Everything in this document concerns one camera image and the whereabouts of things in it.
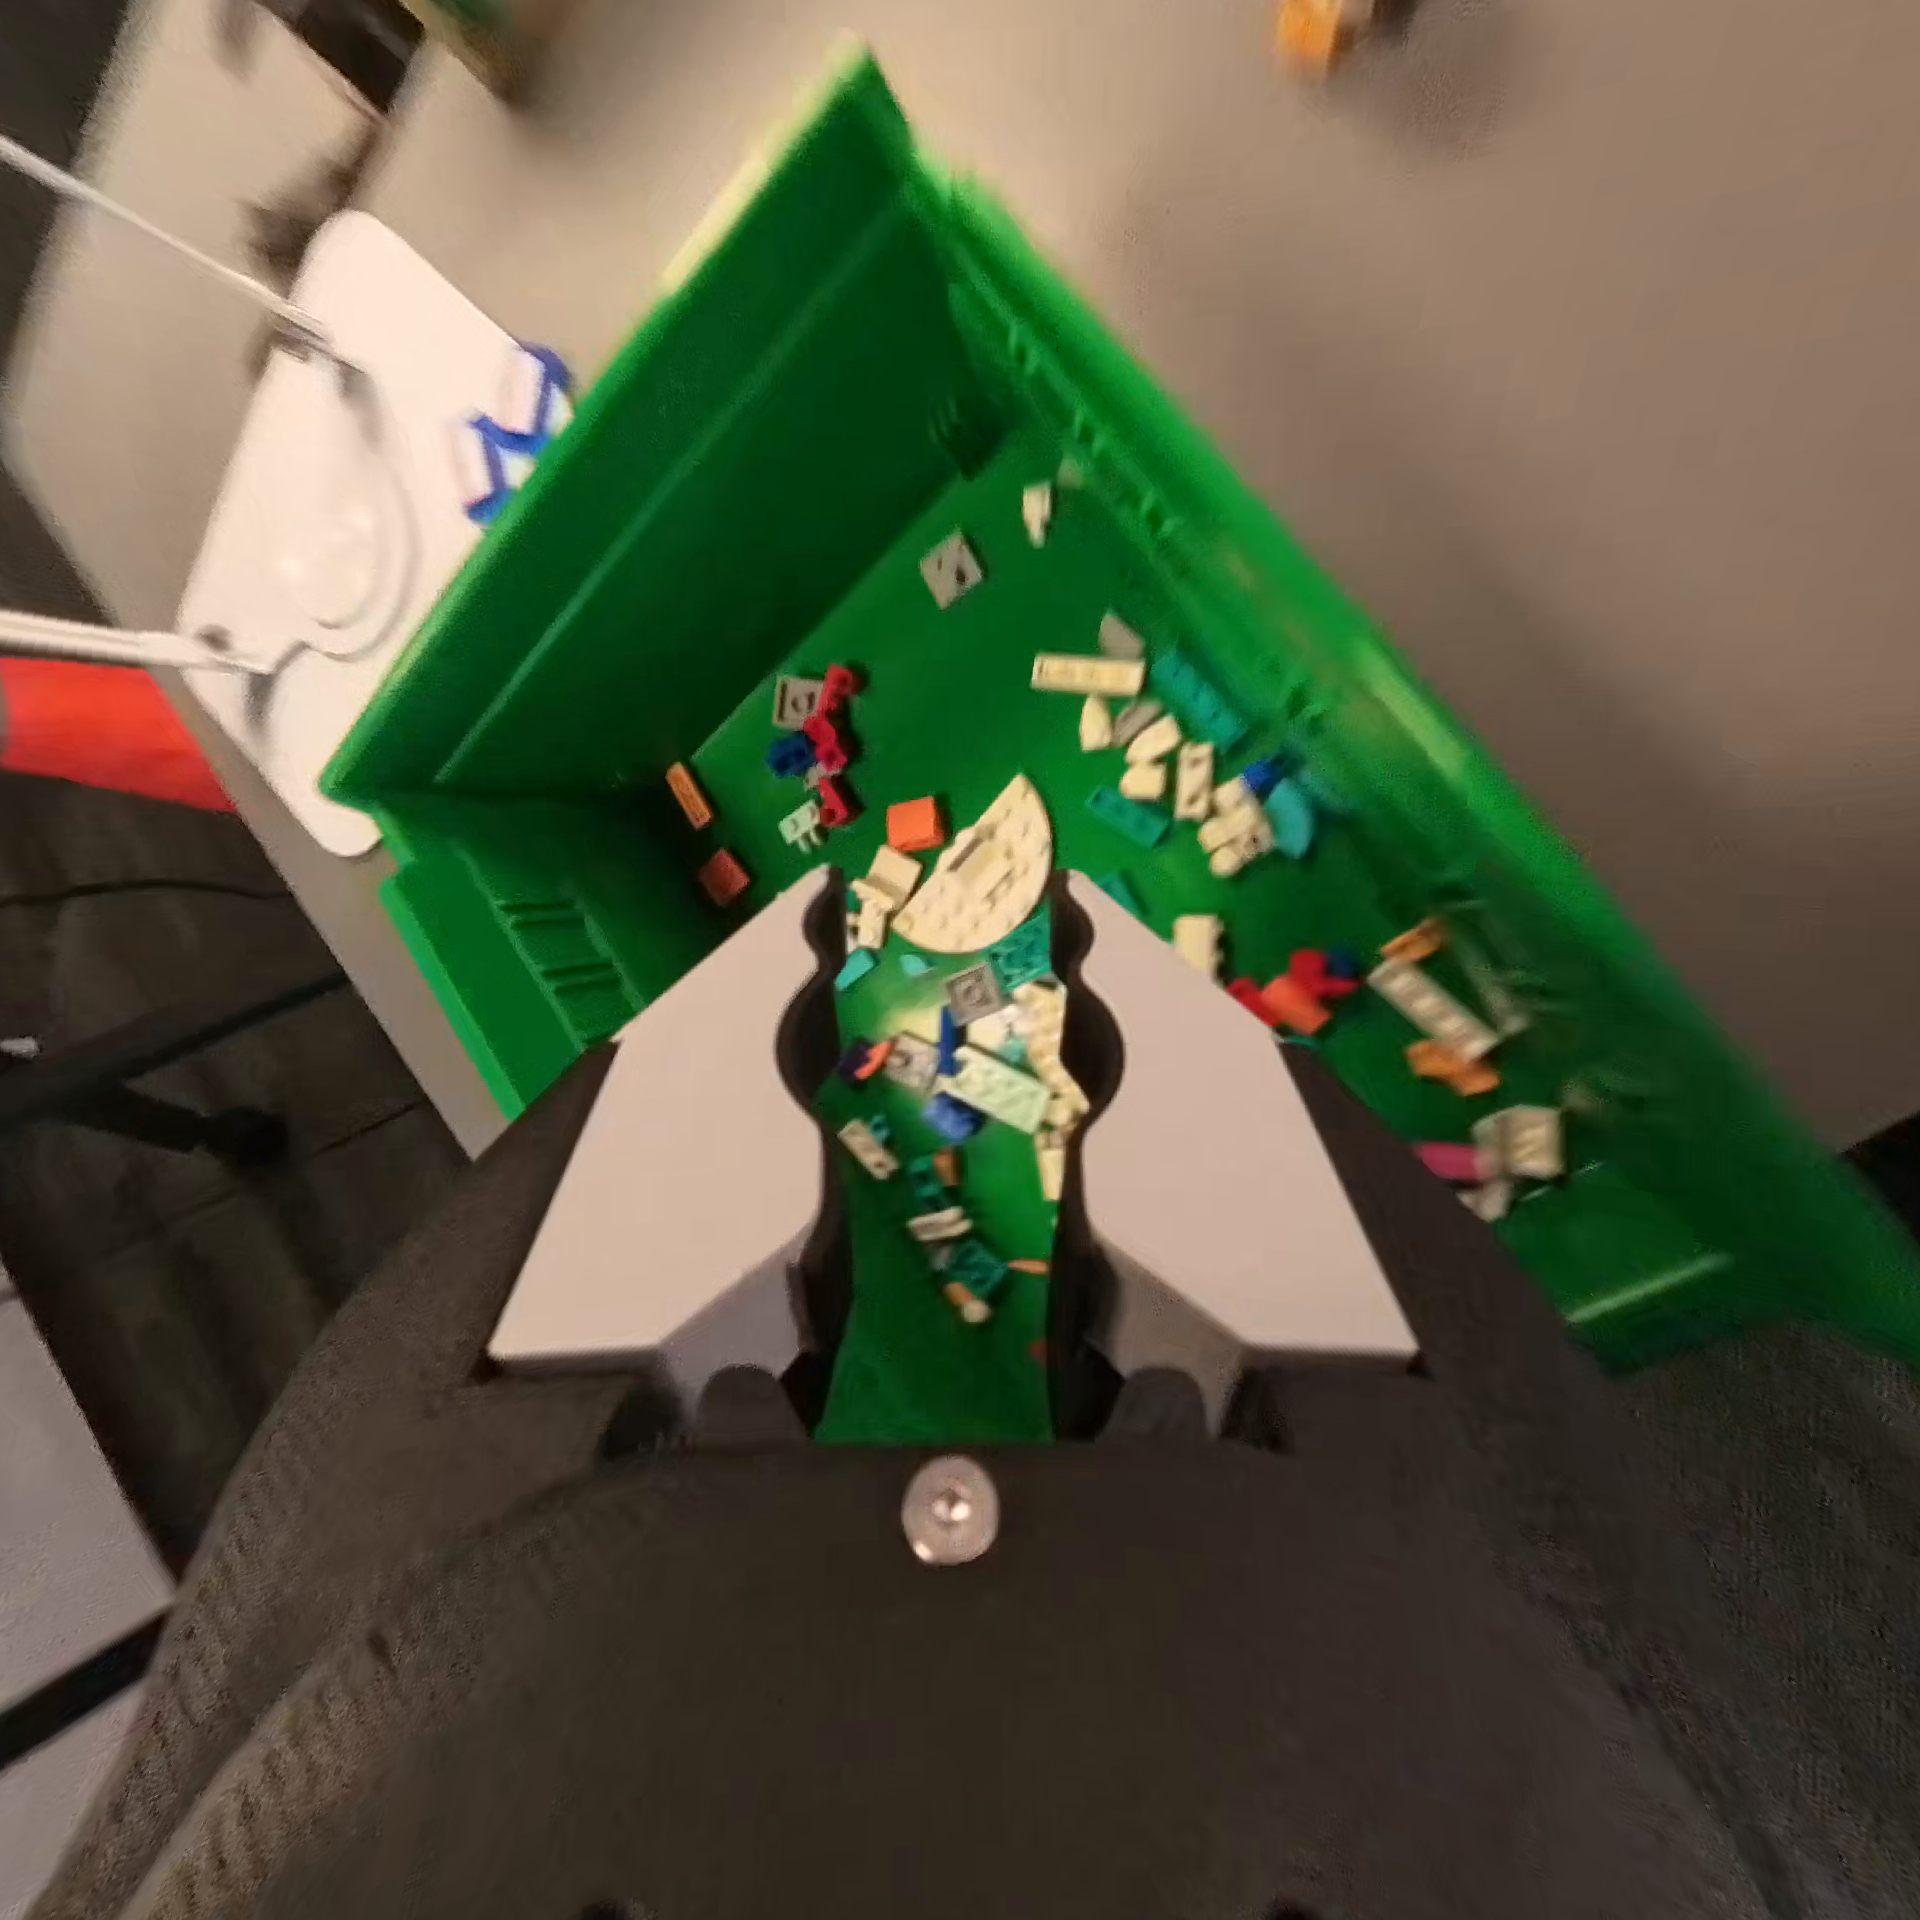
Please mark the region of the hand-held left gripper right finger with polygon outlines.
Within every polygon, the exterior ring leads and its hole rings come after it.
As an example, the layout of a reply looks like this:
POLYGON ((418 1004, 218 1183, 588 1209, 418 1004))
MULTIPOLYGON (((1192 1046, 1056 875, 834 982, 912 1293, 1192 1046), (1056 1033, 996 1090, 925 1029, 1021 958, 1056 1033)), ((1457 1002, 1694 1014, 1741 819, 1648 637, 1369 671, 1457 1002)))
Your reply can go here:
POLYGON ((1093 878, 1059 878, 1073 1194, 1115 1370, 1398 1370, 1417 1340, 1282 1044, 1093 878))

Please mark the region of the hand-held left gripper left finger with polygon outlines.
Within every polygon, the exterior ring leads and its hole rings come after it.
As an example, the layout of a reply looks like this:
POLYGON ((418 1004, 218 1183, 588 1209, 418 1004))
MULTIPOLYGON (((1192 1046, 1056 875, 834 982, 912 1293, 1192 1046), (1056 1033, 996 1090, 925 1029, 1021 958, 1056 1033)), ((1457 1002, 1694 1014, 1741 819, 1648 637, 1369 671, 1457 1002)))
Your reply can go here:
POLYGON ((820 969, 790 883, 636 1014, 547 1204, 486 1356, 506 1370, 784 1370, 826 1147, 777 1058, 820 969))

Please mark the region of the pile of lego pieces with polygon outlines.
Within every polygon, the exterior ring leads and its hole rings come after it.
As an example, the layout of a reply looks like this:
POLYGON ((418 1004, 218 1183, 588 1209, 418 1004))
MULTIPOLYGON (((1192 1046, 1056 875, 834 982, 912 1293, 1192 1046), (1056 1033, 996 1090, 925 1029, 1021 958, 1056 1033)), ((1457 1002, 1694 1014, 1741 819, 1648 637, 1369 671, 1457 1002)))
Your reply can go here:
POLYGON ((1048 1173, 1013 1197, 1033 1138, 1084 1107, 1040 1014, 1056 993, 1050 911, 987 950, 940 956, 891 917, 1017 774, 1040 788, 1053 870, 1082 870, 1266 1029, 1348 1033, 1348 1058, 1408 1125, 1395 1068, 1417 1037, 1364 982, 1425 969, 1526 1074, 1565 1074, 1593 1014, 1572 858, 1521 815, 1497 850, 1485 805, 1417 755, 1410 717, 1361 661, 1305 653, 1246 606, 1226 559, 1164 545, 1064 446, 985 422, 957 449, 917 435, 715 438, 680 455, 636 524, 636 717, 619 742, 656 858, 626 910, 630 994, 661 994, 790 881, 853 878, 856 1011, 922 1007, 954 973, 993 1031, 1020 1026, 1027 1127, 1001 1125, 982 1226, 1056 1209, 1048 1173))

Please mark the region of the green plastic bin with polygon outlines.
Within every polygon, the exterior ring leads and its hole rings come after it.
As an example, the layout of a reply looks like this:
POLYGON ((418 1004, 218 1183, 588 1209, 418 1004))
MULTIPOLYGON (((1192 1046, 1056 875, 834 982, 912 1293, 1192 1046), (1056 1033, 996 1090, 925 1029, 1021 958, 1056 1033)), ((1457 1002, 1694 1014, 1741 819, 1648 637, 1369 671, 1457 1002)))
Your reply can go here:
POLYGON ((517 1117, 726 924, 666 795, 683 762, 754 902, 777 850, 753 745, 803 661, 867 675, 830 849, 883 805, 1028 774, 1056 850, 1165 915, 1229 907, 1251 966, 1433 910, 1526 1026, 1507 1090, 1570 1093, 1570 1197, 1510 1242, 1595 1354, 1798 1319, 1916 1359, 1916 1245, 1774 1098, 1574 852, 1027 244, 922 151, 867 47, 715 203, 691 266, 427 611, 323 788, 384 831, 382 898, 517 1117), (1280 755, 1304 855, 1213 881, 1088 795, 1033 653, 1142 635, 1142 692, 1227 771, 1280 755))

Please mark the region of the orange lego assembly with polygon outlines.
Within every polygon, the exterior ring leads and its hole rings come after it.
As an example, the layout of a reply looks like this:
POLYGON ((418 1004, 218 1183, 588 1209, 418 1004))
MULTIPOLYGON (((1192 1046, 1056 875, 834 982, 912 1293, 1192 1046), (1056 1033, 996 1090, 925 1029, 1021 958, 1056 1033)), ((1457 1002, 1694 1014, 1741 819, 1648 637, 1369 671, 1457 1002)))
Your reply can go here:
POLYGON ((1299 81, 1328 81, 1339 67, 1402 36, 1419 2, 1278 2, 1274 52, 1299 81))

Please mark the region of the cream half-round lego plate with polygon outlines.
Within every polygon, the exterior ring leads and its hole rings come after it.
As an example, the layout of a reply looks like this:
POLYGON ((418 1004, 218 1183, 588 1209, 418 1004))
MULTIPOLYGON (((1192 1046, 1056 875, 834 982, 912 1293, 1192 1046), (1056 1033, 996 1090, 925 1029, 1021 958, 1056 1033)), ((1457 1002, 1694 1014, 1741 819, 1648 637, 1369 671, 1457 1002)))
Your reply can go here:
POLYGON ((937 858, 889 931, 925 953, 982 953, 1033 917, 1052 870, 1050 810, 1017 774, 937 858))

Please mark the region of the black chair base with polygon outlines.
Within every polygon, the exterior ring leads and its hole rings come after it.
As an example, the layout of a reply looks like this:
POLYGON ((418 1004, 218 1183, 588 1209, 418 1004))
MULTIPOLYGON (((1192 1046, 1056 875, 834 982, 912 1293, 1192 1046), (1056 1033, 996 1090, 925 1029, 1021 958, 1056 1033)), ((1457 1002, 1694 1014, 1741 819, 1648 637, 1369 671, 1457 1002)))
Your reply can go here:
POLYGON ((241 1173, 286 1155, 281 1116, 252 1107, 196 1111, 137 1090, 137 1081, 177 1068, 252 1029, 288 1018, 348 986, 337 961, 325 966, 257 965, 244 990, 200 988, 99 1037, 5 1057, 3 1138, 59 1125, 146 1145, 173 1156, 205 1156, 241 1173))

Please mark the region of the red object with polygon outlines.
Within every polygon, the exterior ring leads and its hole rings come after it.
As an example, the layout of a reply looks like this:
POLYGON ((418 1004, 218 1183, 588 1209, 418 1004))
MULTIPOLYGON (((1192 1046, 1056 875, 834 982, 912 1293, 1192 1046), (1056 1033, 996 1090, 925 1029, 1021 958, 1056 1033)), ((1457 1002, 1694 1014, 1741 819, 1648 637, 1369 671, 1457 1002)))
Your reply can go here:
POLYGON ((9 774, 236 813, 201 742, 139 667, 6 655, 3 709, 9 774))

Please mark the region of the white flat device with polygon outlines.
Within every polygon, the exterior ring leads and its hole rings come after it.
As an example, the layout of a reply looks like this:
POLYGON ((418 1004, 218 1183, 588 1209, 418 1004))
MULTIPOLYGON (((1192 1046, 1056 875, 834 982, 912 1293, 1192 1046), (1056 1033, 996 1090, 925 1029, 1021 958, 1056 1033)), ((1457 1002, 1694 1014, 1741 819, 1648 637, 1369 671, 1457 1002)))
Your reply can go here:
POLYGON ((243 661, 185 671, 201 706, 325 852, 364 858, 379 829, 323 772, 579 385, 364 211, 321 229, 293 305, 340 358, 273 349, 177 625, 243 661))

